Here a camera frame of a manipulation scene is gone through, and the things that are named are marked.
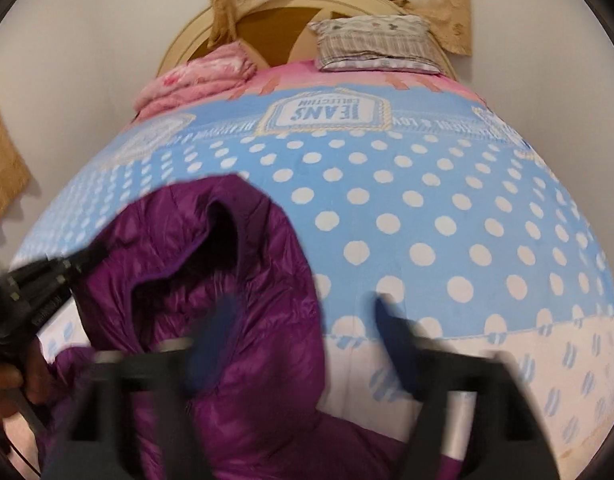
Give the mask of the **person's left hand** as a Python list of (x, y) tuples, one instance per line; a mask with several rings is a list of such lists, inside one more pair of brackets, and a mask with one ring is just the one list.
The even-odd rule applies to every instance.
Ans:
[(22, 370), (12, 364), (0, 364), (0, 422), (18, 412), (15, 403), (6, 394), (22, 388), (31, 404), (45, 403), (50, 396), (52, 377), (42, 353), (41, 342), (35, 339), (24, 352)]

